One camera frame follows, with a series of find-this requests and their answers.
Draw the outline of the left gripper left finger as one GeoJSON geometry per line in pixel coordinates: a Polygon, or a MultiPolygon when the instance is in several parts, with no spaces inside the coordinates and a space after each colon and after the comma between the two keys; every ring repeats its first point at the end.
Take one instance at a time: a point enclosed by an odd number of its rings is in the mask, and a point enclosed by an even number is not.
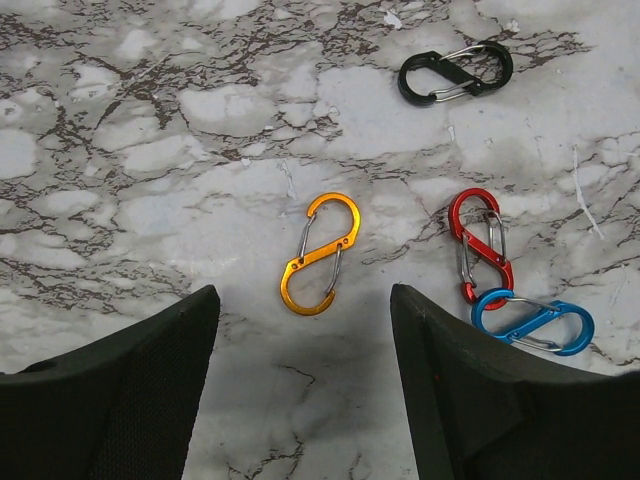
{"type": "Polygon", "coordinates": [[[179,479],[220,315],[207,285],[1,377],[4,479],[179,479]]]}

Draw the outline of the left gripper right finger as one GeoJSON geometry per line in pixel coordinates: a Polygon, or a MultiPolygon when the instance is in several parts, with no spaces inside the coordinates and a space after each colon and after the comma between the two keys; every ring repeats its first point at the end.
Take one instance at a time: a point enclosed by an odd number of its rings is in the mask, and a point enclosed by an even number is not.
{"type": "Polygon", "coordinates": [[[635,479],[639,376],[606,376],[508,346],[414,287],[390,314],[422,479],[635,479]]]}

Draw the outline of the red S carabiner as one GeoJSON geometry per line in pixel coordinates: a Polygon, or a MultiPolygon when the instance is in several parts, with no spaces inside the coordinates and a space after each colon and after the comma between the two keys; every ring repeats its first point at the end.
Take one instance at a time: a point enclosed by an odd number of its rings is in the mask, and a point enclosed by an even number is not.
{"type": "Polygon", "coordinates": [[[506,232],[496,198],[482,188],[474,187],[463,190],[454,197],[449,205],[448,221],[451,235],[461,244],[461,293],[463,298],[469,304],[474,304],[479,299],[475,293],[477,282],[469,263],[471,252],[478,255],[481,260],[499,273],[503,289],[512,290],[514,275],[511,262],[507,258],[506,232]],[[477,238],[463,225],[460,210],[464,202],[471,198],[481,200],[485,206],[483,216],[488,229],[487,243],[477,238]]]}

